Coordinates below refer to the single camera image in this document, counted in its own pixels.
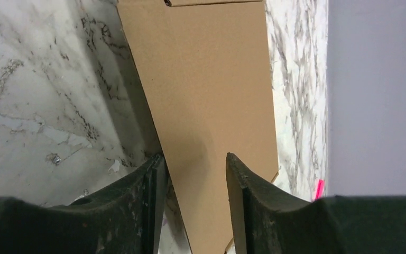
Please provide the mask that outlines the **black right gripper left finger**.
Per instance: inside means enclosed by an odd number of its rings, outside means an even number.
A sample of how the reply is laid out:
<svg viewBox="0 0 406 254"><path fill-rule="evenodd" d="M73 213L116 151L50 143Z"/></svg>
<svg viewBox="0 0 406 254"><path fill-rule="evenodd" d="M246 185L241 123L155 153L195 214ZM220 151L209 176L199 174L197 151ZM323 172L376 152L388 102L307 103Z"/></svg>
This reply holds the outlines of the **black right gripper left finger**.
<svg viewBox="0 0 406 254"><path fill-rule="evenodd" d="M156 154L67 206L0 197L0 253L157 253L167 181Z"/></svg>

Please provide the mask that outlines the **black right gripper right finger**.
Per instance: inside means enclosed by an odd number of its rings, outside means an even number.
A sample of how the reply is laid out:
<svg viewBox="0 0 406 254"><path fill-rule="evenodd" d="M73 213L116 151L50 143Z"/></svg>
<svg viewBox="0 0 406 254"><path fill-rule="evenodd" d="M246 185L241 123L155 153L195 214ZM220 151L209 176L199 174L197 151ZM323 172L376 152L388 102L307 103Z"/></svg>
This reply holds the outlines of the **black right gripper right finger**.
<svg viewBox="0 0 406 254"><path fill-rule="evenodd" d="M406 253L406 196L307 202L226 156L237 253Z"/></svg>

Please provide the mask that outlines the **brown cardboard box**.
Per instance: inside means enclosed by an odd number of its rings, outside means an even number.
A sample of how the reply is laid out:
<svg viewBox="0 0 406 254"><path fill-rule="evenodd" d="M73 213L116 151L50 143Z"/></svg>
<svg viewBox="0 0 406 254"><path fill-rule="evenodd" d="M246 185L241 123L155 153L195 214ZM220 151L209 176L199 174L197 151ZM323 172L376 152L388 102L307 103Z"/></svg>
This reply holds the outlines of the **brown cardboard box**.
<svg viewBox="0 0 406 254"><path fill-rule="evenodd" d="M263 1L119 1L192 253L232 240L226 155L278 173Z"/></svg>

